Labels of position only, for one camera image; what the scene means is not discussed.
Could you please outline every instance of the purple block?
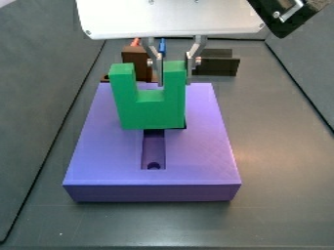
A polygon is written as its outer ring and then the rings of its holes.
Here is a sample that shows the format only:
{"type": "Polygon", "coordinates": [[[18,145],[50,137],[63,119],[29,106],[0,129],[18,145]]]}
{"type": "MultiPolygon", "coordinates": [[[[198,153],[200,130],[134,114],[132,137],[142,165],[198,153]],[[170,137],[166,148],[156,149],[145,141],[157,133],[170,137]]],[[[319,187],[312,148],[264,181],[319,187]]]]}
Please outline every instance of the purple block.
{"type": "Polygon", "coordinates": [[[62,186],[74,201],[230,200],[241,185],[210,84],[186,87],[186,129],[165,130],[165,168],[140,167],[141,130],[120,128],[98,84],[62,186]]]}

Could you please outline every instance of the green u-shaped block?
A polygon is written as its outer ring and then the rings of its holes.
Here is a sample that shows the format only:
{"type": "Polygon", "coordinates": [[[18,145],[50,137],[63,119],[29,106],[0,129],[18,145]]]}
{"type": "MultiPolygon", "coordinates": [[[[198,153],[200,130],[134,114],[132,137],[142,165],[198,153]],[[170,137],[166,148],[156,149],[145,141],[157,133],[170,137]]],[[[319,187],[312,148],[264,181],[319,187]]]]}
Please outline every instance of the green u-shaped block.
{"type": "Polygon", "coordinates": [[[113,63],[109,81],[122,129],[184,128],[185,65],[162,64],[162,89],[138,90],[132,63],[113,63]]]}

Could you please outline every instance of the brown block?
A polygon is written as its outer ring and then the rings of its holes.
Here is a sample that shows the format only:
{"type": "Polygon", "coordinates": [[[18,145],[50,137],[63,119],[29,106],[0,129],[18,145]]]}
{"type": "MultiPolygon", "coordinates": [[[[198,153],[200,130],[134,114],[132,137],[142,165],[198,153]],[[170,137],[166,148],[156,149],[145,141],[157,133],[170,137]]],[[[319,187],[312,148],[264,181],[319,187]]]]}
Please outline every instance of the brown block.
{"type": "Polygon", "coordinates": [[[149,58],[141,46],[125,46],[121,51],[122,63],[133,63],[136,71],[136,80],[150,82],[152,70],[146,66],[146,59],[149,58]]]}

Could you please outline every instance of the blue object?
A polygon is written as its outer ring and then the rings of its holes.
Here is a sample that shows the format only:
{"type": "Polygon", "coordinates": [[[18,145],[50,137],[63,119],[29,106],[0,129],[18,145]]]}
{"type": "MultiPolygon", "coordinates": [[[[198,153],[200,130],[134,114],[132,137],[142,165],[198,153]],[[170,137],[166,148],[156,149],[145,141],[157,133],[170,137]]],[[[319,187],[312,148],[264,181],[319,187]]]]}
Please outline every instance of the blue object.
{"type": "Polygon", "coordinates": [[[100,83],[62,183],[74,201],[230,200],[241,180],[210,84],[186,87],[186,129],[164,130],[160,169],[141,168],[142,132],[121,129],[110,92],[100,83]]]}
{"type": "Polygon", "coordinates": [[[162,58],[165,57],[165,41],[164,38],[161,38],[158,43],[158,53],[161,54],[162,58]]]}

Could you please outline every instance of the purple base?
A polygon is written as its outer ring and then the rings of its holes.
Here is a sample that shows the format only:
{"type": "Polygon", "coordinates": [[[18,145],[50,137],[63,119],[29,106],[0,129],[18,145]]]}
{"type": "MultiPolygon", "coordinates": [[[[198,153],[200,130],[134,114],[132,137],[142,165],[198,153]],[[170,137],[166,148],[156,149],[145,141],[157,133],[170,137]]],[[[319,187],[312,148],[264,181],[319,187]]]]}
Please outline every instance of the purple base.
{"type": "Polygon", "coordinates": [[[165,130],[165,169],[140,169],[141,131],[97,87],[62,186],[74,201],[230,200],[241,185],[210,84],[186,87],[186,129],[165,130]]]}

